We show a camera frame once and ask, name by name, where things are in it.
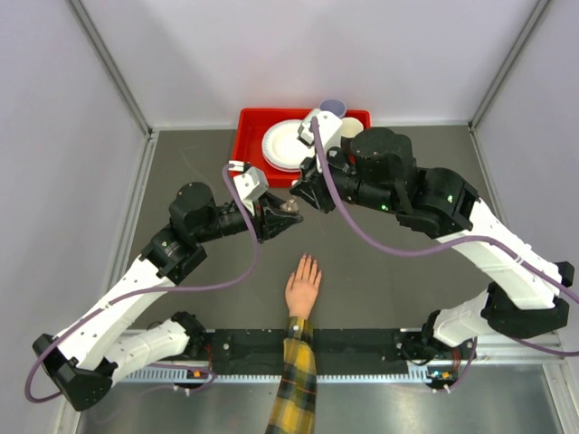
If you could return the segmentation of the glitter nail polish bottle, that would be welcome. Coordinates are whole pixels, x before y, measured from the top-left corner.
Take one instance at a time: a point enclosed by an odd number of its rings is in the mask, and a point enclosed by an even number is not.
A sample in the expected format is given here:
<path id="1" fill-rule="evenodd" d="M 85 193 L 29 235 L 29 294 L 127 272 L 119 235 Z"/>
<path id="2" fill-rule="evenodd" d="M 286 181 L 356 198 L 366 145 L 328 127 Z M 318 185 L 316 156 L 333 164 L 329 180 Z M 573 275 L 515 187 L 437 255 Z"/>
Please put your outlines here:
<path id="1" fill-rule="evenodd" d="M 280 205 L 283 212 L 299 214 L 299 204 L 295 197 L 290 197 L 286 202 Z"/>

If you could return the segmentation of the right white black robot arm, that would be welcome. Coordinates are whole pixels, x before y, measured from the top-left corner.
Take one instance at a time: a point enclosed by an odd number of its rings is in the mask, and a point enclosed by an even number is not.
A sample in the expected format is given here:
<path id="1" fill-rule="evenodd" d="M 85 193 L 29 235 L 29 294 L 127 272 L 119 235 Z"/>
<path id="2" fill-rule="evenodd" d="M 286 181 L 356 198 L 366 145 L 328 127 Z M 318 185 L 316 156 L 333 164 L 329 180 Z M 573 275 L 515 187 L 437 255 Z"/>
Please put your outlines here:
<path id="1" fill-rule="evenodd" d="M 347 150 L 309 127 L 300 127 L 298 138 L 310 148 L 322 145 L 326 160 L 319 161 L 319 152 L 305 158 L 292 194 L 324 213 L 345 203 L 390 213 L 401 226 L 451 246 L 491 279 L 473 299 L 430 313 L 420 335 L 402 342 L 404 358 L 430 361 L 482 335 L 524 340 L 567 325 L 570 307 L 560 289 L 572 285 L 574 267 L 537 255 L 458 173 L 419 167 L 409 137 L 370 127 Z"/>

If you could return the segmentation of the yellow plaid sleeve forearm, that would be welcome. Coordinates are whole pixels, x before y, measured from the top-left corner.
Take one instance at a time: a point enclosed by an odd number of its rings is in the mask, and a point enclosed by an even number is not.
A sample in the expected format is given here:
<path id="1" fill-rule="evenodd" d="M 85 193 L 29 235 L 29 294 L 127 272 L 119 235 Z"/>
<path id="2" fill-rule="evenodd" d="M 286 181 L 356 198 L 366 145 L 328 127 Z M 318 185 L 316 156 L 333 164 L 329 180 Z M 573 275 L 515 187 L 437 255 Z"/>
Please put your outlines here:
<path id="1" fill-rule="evenodd" d="M 317 367 L 313 328 L 290 317 L 283 341 L 283 368 L 266 433 L 313 433 L 316 422 Z"/>

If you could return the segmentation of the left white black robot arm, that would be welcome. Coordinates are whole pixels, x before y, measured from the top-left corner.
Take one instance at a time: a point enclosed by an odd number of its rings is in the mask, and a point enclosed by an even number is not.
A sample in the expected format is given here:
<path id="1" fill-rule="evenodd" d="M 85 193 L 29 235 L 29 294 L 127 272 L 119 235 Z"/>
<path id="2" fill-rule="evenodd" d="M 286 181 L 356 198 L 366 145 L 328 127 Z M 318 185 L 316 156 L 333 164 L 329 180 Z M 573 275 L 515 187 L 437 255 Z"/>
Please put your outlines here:
<path id="1" fill-rule="evenodd" d="M 76 411 L 90 409 L 119 381 L 152 363 L 203 352 L 204 328 L 186 312 L 131 338 L 123 334 L 164 294 L 185 291 L 183 281 L 207 257 L 205 243 L 247 231 L 259 244 L 302 222 L 266 186 L 243 177 L 241 189 L 243 198 L 218 206 L 208 185 L 182 186 L 169 205 L 168 225 L 113 288 L 77 323 L 33 342 L 36 365 Z"/>

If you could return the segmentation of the mannequin hand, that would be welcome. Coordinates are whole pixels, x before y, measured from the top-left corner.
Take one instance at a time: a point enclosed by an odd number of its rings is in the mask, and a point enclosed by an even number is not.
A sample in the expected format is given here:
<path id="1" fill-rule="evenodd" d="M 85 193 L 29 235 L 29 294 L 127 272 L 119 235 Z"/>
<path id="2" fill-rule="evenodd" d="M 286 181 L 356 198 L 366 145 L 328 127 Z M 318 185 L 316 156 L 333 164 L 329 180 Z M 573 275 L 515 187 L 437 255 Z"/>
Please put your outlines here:
<path id="1" fill-rule="evenodd" d="M 308 319 L 318 298 L 322 271 L 318 261 L 304 254 L 289 276 L 284 295 L 289 317 Z"/>

